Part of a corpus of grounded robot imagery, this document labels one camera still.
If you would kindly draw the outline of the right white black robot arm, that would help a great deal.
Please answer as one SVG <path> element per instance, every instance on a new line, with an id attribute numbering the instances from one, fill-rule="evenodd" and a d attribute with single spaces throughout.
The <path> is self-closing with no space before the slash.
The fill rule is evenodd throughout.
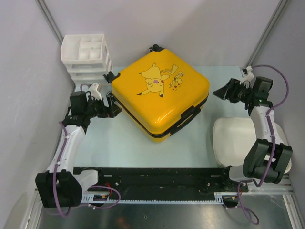
<path id="1" fill-rule="evenodd" d="M 232 191 L 237 182 L 251 182 L 260 187 L 263 183 L 278 184 L 285 173 L 293 150 L 284 144 L 274 122 L 274 108 L 268 100 L 273 80 L 257 77 L 252 87 L 240 80 L 230 79 L 213 95 L 231 103 L 242 102 L 254 124 L 256 141 L 240 166 L 228 166 L 228 175 L 220 179 L 224 191 Z"/>

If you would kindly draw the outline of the yellow Pikachu hard-shell suitcase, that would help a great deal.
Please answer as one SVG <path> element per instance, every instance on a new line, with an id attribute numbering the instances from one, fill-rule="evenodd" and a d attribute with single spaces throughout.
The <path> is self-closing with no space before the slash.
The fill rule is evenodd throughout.
<path id="1" fill-rule="evenodd" d="M 104 75 L 119 106 L 154 142 L 188 125 L 209 96 L 209 81 L 172 51 L 154 44 L 117 74 Z"/>

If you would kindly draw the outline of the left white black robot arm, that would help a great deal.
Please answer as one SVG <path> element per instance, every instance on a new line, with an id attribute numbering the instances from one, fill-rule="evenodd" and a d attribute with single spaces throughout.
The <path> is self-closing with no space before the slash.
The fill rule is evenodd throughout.
<path id="1" fill-rule="evenodd" d="M 56 153 L 45 172 L 35 178 L 38 193 L 45 208 L 76 207 L 83 192 L 90 188 L 99 191 L 105 178 L 95 169 L 74 174 L 74 161 L 93 118 L 115 118 L 122 109 L 115 103 L 112 92 L 106 95 L 107 104 L 93 91 L 76 91 L 70 95 L 70 106 L 60 122 L 61 139 Z"/>

